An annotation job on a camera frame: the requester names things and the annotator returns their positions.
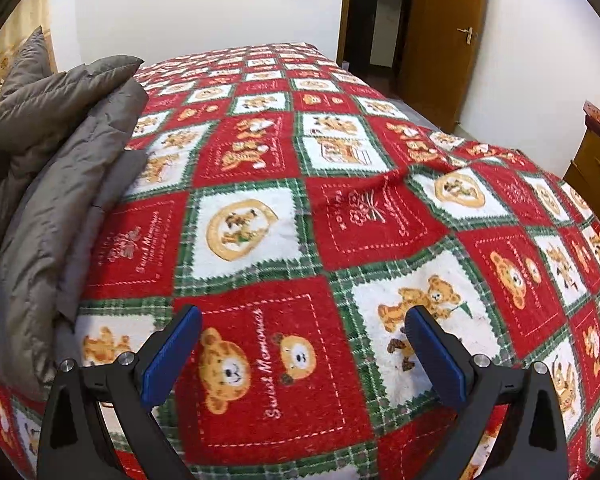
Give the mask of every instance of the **bed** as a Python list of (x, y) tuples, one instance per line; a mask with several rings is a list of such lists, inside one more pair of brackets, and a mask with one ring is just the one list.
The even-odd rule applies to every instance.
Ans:
[[(83, 364), (103, 364), (201, 309), (200, 344), (154, 409), (196, 478), (412, 478), (454, 417), (400, 330), (416, 304), (472, 353), (547, 364), (571, 478), (586, 478), (600, 222), (568, 184), (417, 124), (310, 44), (178, 56), (134, 78), (149, 100), (127, 148), (148, 162), (104, 219), (72, 328)], [(0, 446), (25, 478), (42, 413), (0, 383)]]

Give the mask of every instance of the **white wall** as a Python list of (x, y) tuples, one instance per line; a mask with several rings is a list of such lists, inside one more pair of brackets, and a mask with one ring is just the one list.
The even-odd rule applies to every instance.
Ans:
[(461, 126), (562, 176), (600, 108), (600, 18), (586, 0), (489, 0)]
[(52, 7), (52, 37), (60, 59), (77, 59), (75, 43), (82, 62), (132, 54), (152, 63), (287, 41), (313, 43), (334, 59), (342, 0), (52, 0)]

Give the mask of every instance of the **doorway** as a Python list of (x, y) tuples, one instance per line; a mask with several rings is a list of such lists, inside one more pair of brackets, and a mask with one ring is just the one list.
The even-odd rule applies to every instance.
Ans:
[(343, 60), (389, 98), (397, 97), (410, 10), (411, 0), (349, 0)]
[(343, 0), (347, 25), (338, 62), (349, 62), (350, 72), (369, 86), (453, 133), (473, 74), (486, 2)]

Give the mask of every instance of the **gray comforter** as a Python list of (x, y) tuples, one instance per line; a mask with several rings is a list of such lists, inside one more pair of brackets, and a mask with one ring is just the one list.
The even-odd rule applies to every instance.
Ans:
[(104, 209), (146, 161), (124, 152), (147, 101), (131, 79), (141, 62), (107, 58), (0, 103), (10, 164), (0, 181), (0, 382), (34, 400), (45, 398), (54, 351), (66, 345), (56, 334), (75, 320)]

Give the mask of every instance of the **folded gray duvet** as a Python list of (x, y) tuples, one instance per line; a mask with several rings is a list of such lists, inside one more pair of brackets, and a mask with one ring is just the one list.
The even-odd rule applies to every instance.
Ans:
[[(31, 399), (45, 398), (56, 371), (58, 317), (77, 309), (79, 291), (71, 294), (72, 276), (78, 276), (75, 287), (81, 288), (86, 269), (80, 266), (88, 266), (84, 253), (91, 247), (84, 240), (74, 242), (83, 223), (94, 216), (103, 180), (146, 101), (133, 79), (101, 99), (29, 186), (2, 241), (0, 382)], [(124, 165), (138, 172), (142, 161), (135, 157)], [(70, 265), (67, 275), (64, 270)]]

